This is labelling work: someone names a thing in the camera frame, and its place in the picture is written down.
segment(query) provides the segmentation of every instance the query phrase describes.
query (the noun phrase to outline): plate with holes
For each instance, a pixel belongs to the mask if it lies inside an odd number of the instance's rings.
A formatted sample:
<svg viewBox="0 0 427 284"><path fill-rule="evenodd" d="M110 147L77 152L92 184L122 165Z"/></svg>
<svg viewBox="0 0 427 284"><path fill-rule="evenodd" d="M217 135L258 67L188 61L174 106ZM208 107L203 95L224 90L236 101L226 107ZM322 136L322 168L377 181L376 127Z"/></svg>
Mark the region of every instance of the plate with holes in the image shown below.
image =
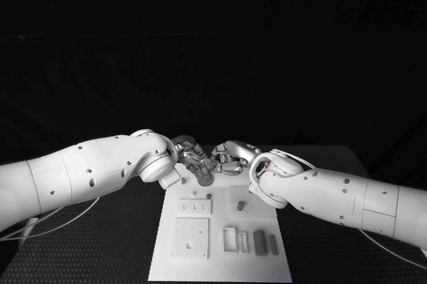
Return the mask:
<svg viewBox="0 0 427 284"><path fill-rule="evenodd" d="M207 259L208 220L172 220L171 258L188 260Z"/></svg>

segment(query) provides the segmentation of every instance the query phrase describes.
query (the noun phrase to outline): cable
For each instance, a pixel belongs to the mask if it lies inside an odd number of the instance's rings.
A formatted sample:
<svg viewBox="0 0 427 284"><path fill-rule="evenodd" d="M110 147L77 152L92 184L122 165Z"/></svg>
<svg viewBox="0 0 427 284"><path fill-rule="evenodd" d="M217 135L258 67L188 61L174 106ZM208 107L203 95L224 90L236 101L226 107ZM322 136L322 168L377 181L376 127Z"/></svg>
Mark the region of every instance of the cable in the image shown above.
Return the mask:
<svg viewBox="0 0 427 284"><path fill-rule="evenodd" d="M18 239L27 239L27 238L32 238L34 236L40 236L40 235L44 235L45 233L50 233L53 232L54 230L57 230L58 228L64 227L77 217L82 216L82 214L93 207L96 201L99 200L99 198L96 198L96 200L92 202L92 205L84 209L84 211L73 218L70 219L63 225L60 225L58 227L53 228L51 230L48 230L47 232L44 233L38 233L37 235L31 235L31 236L18 236L18 237L14 237L14 238L7 238L7 239L1 239L0 241L8 241L8 240L18 240Z"/></svg>
<svg viewBox="0 0 427 284"><path fill-rule="evenodd" d="M304 163L311 169L315 169L315 167L302 159L299 159L296 156L292 156L289 153L284 152L282 153L288 156L291 156L296 161L299 161L301 163ZM423 270L427 270L427 267L423 267L421 264L416 264L415 262L409 261L408 259L405 259L403 257L400 257L399 255L396 255L396 253L393 253L390 250L387 250L364 233L364 231L361 231L359 229L359 231L361 232L361 234L367 237L367 239L387 252L390 253L396 258L402 259L405 262L410 263L412 265L415 265L416 267L422 268Z"/></svg>
<svg viewBox="0 0 427 284"><path fill-rule="evenodd" d="M361 234L367 237L367 239L386 251L389 252L395 257L397 257L399 259L402 259L403 261L406 261L408 263L413 264L416 267L422 268L423 270L427 270L427 267L423 267L421 264L416 264L415 262L409 261L408 259L402 258L399 255L396 255L396 253L393 253L392 251L389 251L364 233L364 231L361 231L359 229L359 231L361 232Z"/></svg>
<svg viewBox="0 0 427 284"><path fill-rule="evenodd" d="M31 223L30 225L25 225L21 229L18 229L15 232L9 233L8 235L5 235L4 237L0 238L0 241L2 241L4 239L7 239L9 236L15 235L17 233L20 233L22 230L25 230L28 227L31 227L32 225L35 225L37 223L40 223L43 220L45 220L53 214L56 214L60 210L63 209L63 207L57 208L47 216L44 216L41 219L38 219L34 223Z"/></svg>

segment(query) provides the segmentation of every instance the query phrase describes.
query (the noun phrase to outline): black background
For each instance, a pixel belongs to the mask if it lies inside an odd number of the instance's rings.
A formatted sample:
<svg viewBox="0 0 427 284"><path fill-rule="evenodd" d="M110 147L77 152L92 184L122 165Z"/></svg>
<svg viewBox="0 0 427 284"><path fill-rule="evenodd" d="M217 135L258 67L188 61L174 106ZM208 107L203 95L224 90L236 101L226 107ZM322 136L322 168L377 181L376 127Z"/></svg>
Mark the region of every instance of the black background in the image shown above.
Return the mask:
<svg viewBox="0 0 427 284"><path fill-rule="evenodd" d="M427 0L1 1L1 163L149 128L427 189Z"/></svg>

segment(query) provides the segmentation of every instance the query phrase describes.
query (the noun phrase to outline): mesh surface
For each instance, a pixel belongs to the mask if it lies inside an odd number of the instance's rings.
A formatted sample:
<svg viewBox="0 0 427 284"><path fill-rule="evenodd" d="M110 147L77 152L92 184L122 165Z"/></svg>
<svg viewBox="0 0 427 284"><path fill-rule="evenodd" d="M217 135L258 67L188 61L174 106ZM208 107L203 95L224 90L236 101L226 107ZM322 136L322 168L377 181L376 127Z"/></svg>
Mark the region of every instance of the mesh surface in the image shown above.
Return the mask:
<svg viewBox="0 0 427 284"><path fill-rule="evenodd" d="M201 147L210 152L214 146ZM262 151L276 148L318 168L369 177L344 146L256 147ZM132 178L73 223L25 240L0 283L144 283L162 197L158 183ZM70 220L90 203L66 207L31 234ZM294 283L427 283L427 271L396 259L357 230L304 215L289 205L276 210L276 219ZM384 236L372 237L402 257L427 266L418 248Z"/></svg>

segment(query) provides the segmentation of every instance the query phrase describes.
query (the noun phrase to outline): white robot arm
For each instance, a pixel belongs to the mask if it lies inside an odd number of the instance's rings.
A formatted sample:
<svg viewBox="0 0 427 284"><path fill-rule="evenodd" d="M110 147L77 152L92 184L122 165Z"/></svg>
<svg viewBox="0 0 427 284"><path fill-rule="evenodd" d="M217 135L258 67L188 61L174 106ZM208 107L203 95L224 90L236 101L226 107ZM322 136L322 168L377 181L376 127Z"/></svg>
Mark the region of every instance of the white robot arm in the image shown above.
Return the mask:
<svg viewBox="0 0 427 284"><path fill-rule="evenodd" d="M63 150L0 166L0 231L24 219L116 191L132 176L165 189L180 180L174 169L200 146L188 136L167 139L151 130L82 142ZM211 175L190 168L203 181Z"/></svg>
<svg viewBox="0 0 427 284"><path fill-rule="evenodd" d="M221 155L221 166L242 150L249 191L272 207L282 209L289 203L307 215L427 250L427 191L324 169L304 170L281 151L260 153L237 141L213 150Z"/></svg>

